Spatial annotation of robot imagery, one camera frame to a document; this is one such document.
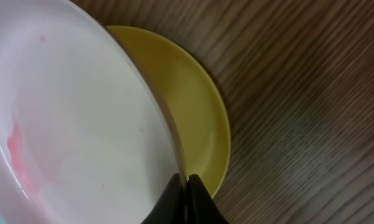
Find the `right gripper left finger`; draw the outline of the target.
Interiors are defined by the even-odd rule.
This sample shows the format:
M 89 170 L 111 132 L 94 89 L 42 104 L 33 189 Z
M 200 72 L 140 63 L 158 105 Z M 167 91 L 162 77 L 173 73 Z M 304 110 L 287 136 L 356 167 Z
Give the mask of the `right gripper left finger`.
M 180 175 L 174 174 L 159 200 L 141 224 L 182 224 L 184 222 L 184 198 Z

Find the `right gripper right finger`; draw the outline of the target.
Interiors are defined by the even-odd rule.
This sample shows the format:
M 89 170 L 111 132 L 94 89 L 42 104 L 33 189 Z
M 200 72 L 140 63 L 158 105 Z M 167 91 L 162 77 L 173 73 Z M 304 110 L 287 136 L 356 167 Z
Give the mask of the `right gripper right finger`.
M 228 224 L 197 174 L 188 181 L 188 224 Z

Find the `yellow-green plate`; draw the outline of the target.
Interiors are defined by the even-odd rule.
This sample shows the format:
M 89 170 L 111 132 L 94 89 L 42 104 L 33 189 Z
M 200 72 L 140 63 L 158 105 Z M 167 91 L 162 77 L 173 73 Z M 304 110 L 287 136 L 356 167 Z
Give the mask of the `yellow-green plate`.
M 167 102 L 180 134 L 186 171 L 211 196 L 226 176 L 231 134 L 225 104 L 208 72 L 186 50 L 151 31 L 109 26 Z

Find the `white pink plate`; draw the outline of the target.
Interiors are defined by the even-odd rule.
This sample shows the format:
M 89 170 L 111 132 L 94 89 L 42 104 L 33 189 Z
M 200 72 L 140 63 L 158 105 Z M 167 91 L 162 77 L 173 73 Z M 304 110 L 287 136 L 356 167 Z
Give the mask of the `white pink plate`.
M 0 215 L 141 223 L 184 177 L 142 66 L 71 1 L 0 1 Z

